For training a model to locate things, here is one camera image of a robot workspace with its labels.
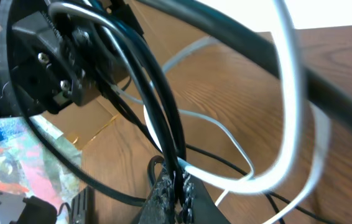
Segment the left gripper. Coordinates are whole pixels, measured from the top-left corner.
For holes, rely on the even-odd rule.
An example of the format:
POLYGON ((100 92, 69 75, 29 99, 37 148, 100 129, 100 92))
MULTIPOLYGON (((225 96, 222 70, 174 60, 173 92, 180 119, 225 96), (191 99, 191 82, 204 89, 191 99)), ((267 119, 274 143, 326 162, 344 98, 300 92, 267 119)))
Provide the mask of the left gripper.
POLYGON ((87 11, 144 33, 124 1, 0 1, 0 118, 85 106, 128 77, 120 39, 87 11))

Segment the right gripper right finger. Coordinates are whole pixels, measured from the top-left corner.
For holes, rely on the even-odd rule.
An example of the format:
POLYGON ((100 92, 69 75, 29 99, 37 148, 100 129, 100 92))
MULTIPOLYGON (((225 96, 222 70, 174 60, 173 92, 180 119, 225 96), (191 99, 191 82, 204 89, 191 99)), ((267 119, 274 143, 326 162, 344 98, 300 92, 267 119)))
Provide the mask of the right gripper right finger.
POLYGON ((212 201, 203 182, 187 173, 183 177, 185 201, 180 212, 182 223, 230 224, 212 201))

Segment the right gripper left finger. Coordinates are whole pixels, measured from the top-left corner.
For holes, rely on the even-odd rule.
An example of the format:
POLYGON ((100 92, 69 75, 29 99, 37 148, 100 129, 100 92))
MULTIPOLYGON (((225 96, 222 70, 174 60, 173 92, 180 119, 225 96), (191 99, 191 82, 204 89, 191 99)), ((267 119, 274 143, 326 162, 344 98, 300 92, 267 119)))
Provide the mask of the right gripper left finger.
POLYGON ((138 224, 175 224, 174 185, 167 171, 161 170, 151 193, 137 217, 138 224))

